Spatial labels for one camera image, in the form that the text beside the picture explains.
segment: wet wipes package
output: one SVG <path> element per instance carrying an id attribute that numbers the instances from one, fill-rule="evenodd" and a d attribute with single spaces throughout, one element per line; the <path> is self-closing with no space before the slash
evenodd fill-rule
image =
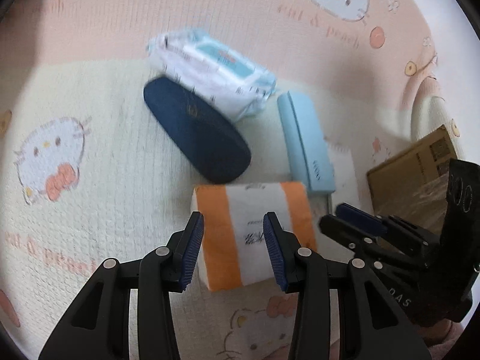
<path id="1" fill-rule="evenodd" d="M 193 91 L 232 122 L 254 115 L 275 91 L 273 73 L 199 29 L 150 40 L 150 64 Z"/>

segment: hello kitty bedsheet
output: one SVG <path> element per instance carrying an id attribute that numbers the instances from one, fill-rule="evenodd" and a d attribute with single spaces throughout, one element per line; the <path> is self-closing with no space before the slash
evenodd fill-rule
<path id="1" fill-rule="evenodd" d="M 193 27 L 275 73 L 277 93 L 313 99 L 328 140 L 352 152 L 364 210 L 366 171 L 411 142 L 436 63 L 412 0 L 17 0 L 0 22 L 0 319 L 31 359 L 105 258 L 141 258 L 188 220 L 206 181 L 143 86 L 159 74 L 147 41 Z M 289 180 L 275 97 L 238 129 L 253 156 L 236 182 Z M 349 259 L 318 237 L 325 257 Z M 195 274 L 171 302 L 184 359 L 287 357 L 296 300 L 273 280 L 210 293 Z M 134 292 L 132 359 L 135 303 Z"/>

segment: brown cardboard box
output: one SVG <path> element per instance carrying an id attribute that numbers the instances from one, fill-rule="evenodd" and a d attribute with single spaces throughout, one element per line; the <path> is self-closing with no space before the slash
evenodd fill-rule
<path id="1" fill-rule="evenodd" d="M 440 233 L 448 164 L 457 158 L 444 125 L 367 173 L 375 215 L 397 215 Z"/>

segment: orange and white package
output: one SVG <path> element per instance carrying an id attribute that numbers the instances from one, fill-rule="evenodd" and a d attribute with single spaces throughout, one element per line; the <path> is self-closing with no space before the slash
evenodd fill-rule
<path id="1" fill-rule="evenodd" d="M 272 278 L 263 239 L 263 216 L 274 211 L 285 231 L 316 250 L 305 187 L 298 182 L 201 185 L 194 189 L 192 211 L 205 218 L 198 255 L 200 279 L 210 291 L 230 290 Z"/>

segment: orange stripe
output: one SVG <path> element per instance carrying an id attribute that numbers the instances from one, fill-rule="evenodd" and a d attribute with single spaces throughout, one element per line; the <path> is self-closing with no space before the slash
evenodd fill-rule
<path id="1" fill-rule="evenodd" d="M 280 184 L 285 192 L 286 204 L 290 211 L 293 233 L 302 246 L 317 250 L 312 217 L 305 187 L 302 183 L 288 182 Z"/>
<path id="2" fill-rule="evenodd" d="M 241 287 L 237 244 L 230 219 L 225 186 L 203 185 L 195 189 L 198 211 L 205 219 L 203 256 L 210 291 Z"/>

